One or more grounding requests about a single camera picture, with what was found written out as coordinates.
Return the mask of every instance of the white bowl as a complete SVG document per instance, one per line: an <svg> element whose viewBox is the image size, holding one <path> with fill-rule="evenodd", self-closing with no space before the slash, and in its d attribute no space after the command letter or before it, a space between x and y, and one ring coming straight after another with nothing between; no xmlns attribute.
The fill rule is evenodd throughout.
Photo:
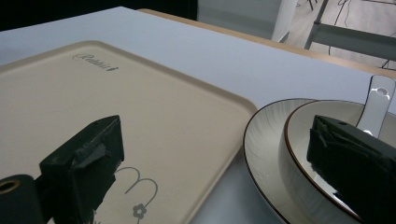
<svg viewBox="0 0 396 224"><path fill-rule="evenodd" d="M285 122L279 143L279 172L290 197L313 223L358 223L361 219L336 199L333 189L318 178L306 160L309 130L315 115L356 125L363 105L344 101L316 101L295 109ZM395 147L396 117L388 113L379 139Z"/></svg>
<svg viewBox="0 0 396 224"><path fill-rule="evenodd" d="M262 197L285 223L312 223L286 191L278 167L278 145L290 113L310 99L277 101L261 108L247 124L244 155L249 173Z"/></svg>

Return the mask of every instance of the white table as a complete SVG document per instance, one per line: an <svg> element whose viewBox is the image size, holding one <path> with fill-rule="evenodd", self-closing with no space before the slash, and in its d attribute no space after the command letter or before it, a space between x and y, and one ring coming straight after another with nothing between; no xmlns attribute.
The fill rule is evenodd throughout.
<svg viewBox="0 0 396 224"><path fill-rule="evenodd" d="M258 108L288 98L364 103L372 75L124 7L1 32L0 64L91 39L235 92ZM193 221L281 222L255 189L242 153Z"/></svg>

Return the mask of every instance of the tray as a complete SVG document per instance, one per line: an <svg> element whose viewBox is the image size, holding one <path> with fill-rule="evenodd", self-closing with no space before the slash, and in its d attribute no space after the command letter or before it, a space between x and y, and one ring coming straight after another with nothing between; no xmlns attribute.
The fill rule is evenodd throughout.
<svg viewBox="0 0 396 224"><path fill-rule="evenodd" d="M250 101L97 41L0 67L0 178L120 115L125 161L95 222L189 222L241 148Z"/></svg>

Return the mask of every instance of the black object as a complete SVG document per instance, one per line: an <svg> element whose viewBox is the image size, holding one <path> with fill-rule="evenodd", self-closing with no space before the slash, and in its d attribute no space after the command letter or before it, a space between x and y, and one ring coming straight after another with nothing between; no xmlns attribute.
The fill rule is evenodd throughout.
<svg viewBox="0 0 396 224"><path fill-rule="evenodd" d="M113 7L149 8L197 19L198 0L15 0L0 2L0 31L57 21Z"/></svg>
<svg viewBox="0 0 396 224"><path fill-rule="evenodd" d="M346 122L315 116L307 159L364 223L395 223L396 148Z"/></svg>
<svg viewBox="0 0 396 224"><path fill-rule="evenodd" d="M123 160L119 116L91 123L40 162L37 180L0 180L0 223L88 223Z"/></svg>

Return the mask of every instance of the flower design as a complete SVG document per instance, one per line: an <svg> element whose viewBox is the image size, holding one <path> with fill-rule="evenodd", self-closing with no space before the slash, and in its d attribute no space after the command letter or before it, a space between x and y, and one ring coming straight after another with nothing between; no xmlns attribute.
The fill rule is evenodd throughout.
<svg viewBox="0 0 396 224"><path fill-rule="evenodd" d="M140 204L134 206L134 217L143 219L143 217L145 216L147 211L148 210L146 209L145 205L140 203Z"/></svg>

